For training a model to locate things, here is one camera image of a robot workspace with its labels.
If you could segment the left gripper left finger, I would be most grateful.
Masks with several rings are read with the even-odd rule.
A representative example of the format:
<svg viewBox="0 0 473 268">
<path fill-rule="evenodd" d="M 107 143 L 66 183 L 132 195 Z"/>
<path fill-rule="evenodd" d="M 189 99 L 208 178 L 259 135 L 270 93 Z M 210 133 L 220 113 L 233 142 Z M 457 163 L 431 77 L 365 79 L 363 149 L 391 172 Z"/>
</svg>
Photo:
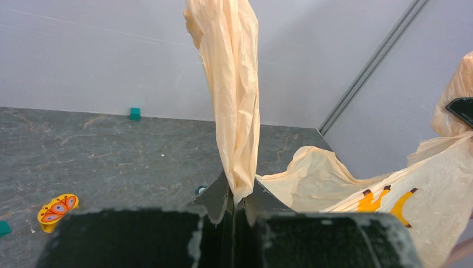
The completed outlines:
<svg viewBox="0 0 473 268">
<path fill-rule="evenodd" d="M 60 222 L 37 267 L 232 267 L 225 174 L 187 205 L 85 210 Z"/>
</svg>

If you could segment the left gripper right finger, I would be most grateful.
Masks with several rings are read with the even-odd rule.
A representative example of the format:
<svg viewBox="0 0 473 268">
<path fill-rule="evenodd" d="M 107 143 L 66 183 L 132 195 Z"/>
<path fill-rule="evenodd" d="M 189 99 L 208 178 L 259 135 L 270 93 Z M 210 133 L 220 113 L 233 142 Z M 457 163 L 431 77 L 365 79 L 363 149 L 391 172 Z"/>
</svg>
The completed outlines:
<svg viewBox="0 0 473 268">
<path fill-rule="evenodd" d="M 297 213 L 255 183 L 234 211 L 235 267 L 421 267 L 386 213 Z"/>
</svg>

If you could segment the teal triangular block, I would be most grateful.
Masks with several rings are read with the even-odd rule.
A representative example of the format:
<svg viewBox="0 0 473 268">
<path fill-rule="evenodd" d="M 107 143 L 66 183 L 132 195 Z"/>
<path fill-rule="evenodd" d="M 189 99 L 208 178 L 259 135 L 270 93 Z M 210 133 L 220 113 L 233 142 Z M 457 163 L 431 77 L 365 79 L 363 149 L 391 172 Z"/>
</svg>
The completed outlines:
<svg viewBox="0 0 473 268">
<path fill-rule="evenodd" d="M 6 221 L 0 221 L 0 237 L 10 234 L 12 229 Z"/>
</svg>

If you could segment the teal cube by wall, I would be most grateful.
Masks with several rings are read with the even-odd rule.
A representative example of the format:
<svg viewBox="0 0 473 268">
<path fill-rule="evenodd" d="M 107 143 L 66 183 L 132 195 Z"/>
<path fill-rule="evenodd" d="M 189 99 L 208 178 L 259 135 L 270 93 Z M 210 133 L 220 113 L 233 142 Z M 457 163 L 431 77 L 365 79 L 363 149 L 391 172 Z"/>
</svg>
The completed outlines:
<svg viewBox="0 0 473 268">
<path fill-rule="evenodd" d="M 141 109 L 135 107 L 130 108 L 129 119 L 132 121 L 139 121 L 141 119 Z"/>
</svg>

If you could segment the round black white disc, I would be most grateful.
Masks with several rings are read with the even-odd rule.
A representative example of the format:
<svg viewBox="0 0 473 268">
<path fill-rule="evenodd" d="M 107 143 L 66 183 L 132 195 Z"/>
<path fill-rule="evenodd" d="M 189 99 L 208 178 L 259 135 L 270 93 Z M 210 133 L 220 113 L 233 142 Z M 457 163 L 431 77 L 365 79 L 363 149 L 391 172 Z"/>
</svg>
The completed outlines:
<svg viewBox="0 0 473 268">
<path fill-rule="evenodd" d="M 207 188 L 207 186 L 205 186 L 205 185 L 198 186 L 197 189 L 196 189 L 196 195 L 200 195 L 206 188 Z"/>
</svg>

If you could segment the orange plastic bag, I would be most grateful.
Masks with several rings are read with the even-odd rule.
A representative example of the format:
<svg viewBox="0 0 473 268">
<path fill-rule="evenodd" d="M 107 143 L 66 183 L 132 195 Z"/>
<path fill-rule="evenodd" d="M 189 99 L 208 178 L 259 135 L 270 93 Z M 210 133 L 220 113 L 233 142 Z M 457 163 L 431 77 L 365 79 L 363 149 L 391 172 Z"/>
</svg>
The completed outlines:
<svg viewBox="0 0 473 268">
<path fill-rule="evenodd" d="M 187 1 L 184 17 L 204 66 L 216 142 L 236 203 L 261 182 L 296 212 L 390 213 L 407 228 L 423 267 L 453 259 L 472 212 L 472 129 L 446 105 L 472 96 L 472 54 L 462 58 L 435 106 L 431 127 L 438 137 L 421 142 L 406 168 L 360 180 L 335 153 L 304 146 L 286 171 L 259 176 L 257 17 L 248 1 Z"/>
</svg>

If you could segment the yellow butterfly toy block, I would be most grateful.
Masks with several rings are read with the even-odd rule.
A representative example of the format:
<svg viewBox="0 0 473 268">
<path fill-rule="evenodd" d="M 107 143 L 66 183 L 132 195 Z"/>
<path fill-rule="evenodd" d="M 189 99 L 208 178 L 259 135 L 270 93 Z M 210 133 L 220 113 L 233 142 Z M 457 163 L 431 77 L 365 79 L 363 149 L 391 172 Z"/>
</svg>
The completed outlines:
<svg viewBox="0 0 473 268">
<path fill-rule="evenodd" d="M 42 206 L 37 214 L 41 229 L 53 233 L 58 222 L 71 210 L 79 206 L 79 198 L 74 194 L 62 194 Z"/>
</svg>

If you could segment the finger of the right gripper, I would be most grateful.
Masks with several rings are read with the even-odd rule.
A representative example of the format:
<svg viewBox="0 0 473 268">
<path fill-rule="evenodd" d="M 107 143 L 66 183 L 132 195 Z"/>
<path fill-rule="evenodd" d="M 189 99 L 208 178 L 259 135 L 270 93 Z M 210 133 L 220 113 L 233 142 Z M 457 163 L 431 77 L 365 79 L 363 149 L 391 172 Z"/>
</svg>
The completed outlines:
<svg viewBox="0 0 473 268">
<path fill-rule="evenodd" d="M 460 121 L 473 128 L 472 101 L 472 97 L 455 98 L 445 108 Z"/>
</svg>

